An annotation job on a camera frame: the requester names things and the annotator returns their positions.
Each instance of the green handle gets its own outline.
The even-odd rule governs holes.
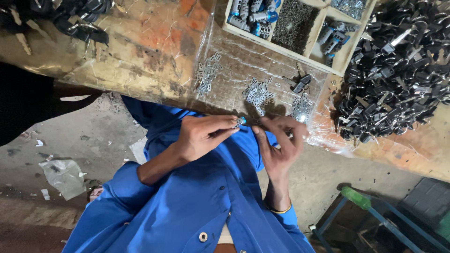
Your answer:
[[[359,192],[353,190],[348,186],[342,187],[341,194],[364,210],[372,207],[370,199],[364,197]]]

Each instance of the shirt button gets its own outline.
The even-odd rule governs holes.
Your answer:
[[[208,240],[208,235],[205,232],[202,232],[198,238],[200,239],[200,242],[204,243]]]

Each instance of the skin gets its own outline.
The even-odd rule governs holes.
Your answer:
[[[186,116],[181,121],[180,136],[162,153],[137,168],[139,180],[153,185],[164,175],[191,161],[197,160],[216,148],[222,141],[239,131],[232,129],[238,118],[233,115],[192,117]],[[308,136],[306,125],[291,117],[262,117],[261,123],[277,138],[281,148],[269,144],[266,133],[258,126],[253,126],[260,146],[262,161],[269,176],[269,185],[265,203],[275,211],[287,210],[291,205],[288,190],[288,171],[298,155],[303,151],[303,141]],[[289,138],[286,132],[293,135]],[[218,244],[215,251],[236,252],[233,244]]]

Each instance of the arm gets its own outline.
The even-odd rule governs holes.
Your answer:
[[[170,171],[196,160],[217,147],[239,128],[236,116],[183,118],[180,136],[159,155],[139,165],[124,164],[113,179],[103,185],[103,193],[86,206],[63,252],[104,251],[120,234],[124,223],[148,202],[155,183]]]
[[[303,151],[303,141],[308,135],[306,125],[291,117],[276,117],[273,120],[263,117],[261,122],[275,135],[281,146],[280,149],[272,147],[266,133],[257,126],[252,127],[259,142],[265,170],[269,176],[269,185],[264,201],[294,240],[308,242],[297,226],[297,216],[289,198],[288,175],[289,168]],[[290,139],[285,131],[291,131],[293,137]]]

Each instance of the shirt sleeve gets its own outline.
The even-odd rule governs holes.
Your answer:
[[[305,250],[309,248],[310,250],[308,252],[315,252],[308,239],[303,233],[300,232],[300,229],[298,228],[297,215],[295,214],[295,210],[292,204],[287,212],[273,212],[273,215],[275,215],[283,228],[289,233],[289,235],[294,239],[294,241],[297,242],[299,246],[301,246]]]
[[[101,248],[148,202],[154,187],[139,181],[138,166],[136,162],[127,162],[113,179],[103,184],[102,194],[87,204],[63,253],[93,252]]]

